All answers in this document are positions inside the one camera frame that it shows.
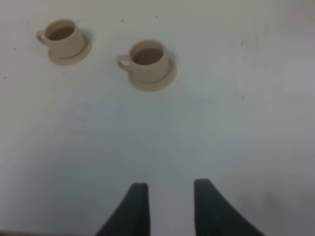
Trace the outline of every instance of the beige cup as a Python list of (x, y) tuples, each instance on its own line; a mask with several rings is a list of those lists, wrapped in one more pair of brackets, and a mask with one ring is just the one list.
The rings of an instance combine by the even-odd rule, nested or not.
[(70, 59), (83, 51), (85, 40), (78, 25), (69, 19), (51, 23), (45, 31), (38, 31), (37, 39), (50, 48), (53, 58)]
[(117, 57), (118, 66), (132, 72), (135, 80), (152, 83), (165, 77), (169, 71), (166, 47), (156, 40), (144, 40), (135, 44), (127, 55)]

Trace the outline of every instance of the white surface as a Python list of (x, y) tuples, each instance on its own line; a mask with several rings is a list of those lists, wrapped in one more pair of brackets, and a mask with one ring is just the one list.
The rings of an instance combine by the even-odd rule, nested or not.
[[(314, 235), (315, 8), (290, 1), (0, 0), (0, 229), (92, 235), (147, 182), (152, 235), (191, 236), (208, 177), (267, 235)], [(93, 38), (77, 65), (35, 39), (58, 18)], [(116, 66), (145, 38), (176, 58), (163, 91)]]

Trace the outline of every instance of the coffee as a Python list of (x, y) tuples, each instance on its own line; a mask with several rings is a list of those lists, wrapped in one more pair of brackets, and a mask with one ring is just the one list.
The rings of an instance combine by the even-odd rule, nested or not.
[(134, 56), (133, 61), (139, 65), (150, 65), (159, 61), (162, 56), (162, 51), (154, 48), (148, 48), (137, 53)]
[(62, 39), (68, 38), (70, 35), (72, 35), (73, 32), (74, 32), (73, 27), (62, 27), (62, 28), (54, 31), (50, 35), (49, 39), (50, 40), (62, 40)]

